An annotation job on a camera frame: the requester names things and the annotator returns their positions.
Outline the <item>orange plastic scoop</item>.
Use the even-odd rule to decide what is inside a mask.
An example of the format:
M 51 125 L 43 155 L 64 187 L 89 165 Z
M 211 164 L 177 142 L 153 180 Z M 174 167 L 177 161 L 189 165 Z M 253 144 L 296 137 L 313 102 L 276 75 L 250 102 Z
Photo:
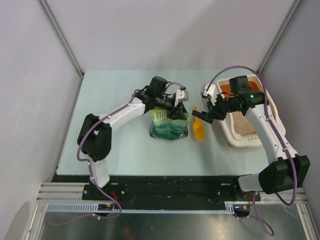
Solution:
M 205 139 L 206 137 L 205 125 L 195 115 L 193 115 L 192 130 L 193 130 L 193 135 L 197 141 L 202 142 Z

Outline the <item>green litter bag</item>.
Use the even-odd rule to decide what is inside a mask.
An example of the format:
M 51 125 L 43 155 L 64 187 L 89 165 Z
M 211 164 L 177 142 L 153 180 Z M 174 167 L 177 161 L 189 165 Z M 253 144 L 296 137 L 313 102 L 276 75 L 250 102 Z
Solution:
M 156 108 L 150 111 L 152 123 L 149 129 L 149 136 L 154 139 L 179 140 L 188 137 L 189 113 L 185 112 L 184 119 L 169 119 L 167 111 Z

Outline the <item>black bag clip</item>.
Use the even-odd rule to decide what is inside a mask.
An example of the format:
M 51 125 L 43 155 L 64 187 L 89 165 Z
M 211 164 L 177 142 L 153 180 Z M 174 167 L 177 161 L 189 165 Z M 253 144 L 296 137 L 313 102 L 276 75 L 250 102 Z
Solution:
M 188 112 L 183 109 L 171 110 L 168 112 L 168 118 L 172 120 L 186 121 L 188 119 L 187 113 Z

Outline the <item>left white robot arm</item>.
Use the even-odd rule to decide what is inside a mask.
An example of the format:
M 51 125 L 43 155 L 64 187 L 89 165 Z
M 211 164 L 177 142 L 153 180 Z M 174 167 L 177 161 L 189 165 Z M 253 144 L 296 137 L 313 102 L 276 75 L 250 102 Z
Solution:
M 87 162 L 90 180 L 95 184 L 93 194 L 100 200 L 110 196 L 111 188 L 107 185 L 110 176 L 107 170 L 107 156 L 112 148 L 113 133 L 136 117 L 153 109 L 164 109 L 171 120 L 187 120 L 184 102 L 189 93 L 180 83 L 175 93 L 167 90 L 173 85 L 163 77 L 154 76 L 150 84 L 134 90 L 130 100 L 122 106 L 103 115 L 88 114 L 80 129 L 76 152 L 77 160 Z

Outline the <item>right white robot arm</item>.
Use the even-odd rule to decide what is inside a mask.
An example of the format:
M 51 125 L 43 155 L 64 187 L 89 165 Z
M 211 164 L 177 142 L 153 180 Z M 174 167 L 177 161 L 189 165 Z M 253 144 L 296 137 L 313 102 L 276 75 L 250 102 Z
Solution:
M 259 173 L 240 176 L 238 183 L 230 188 L 235 200 L 242 201 L 251 191 L 274 194 L 303 186 L 310 160 L 306 155 L 299 155 L 286 139 L 286 131 L 277 122 L 274 102 L 256 75 L 214 80 L 205 84 L 200 94 L 207 99 L 208 110 L 194 110 L 192 115 L 209 124 L 220 121 L 232 145 L 248 147 L 249 143 L 235 133 L 229 120 L 233 112 L 241 113 L 254 127 L 267 156 L 267 167 Z

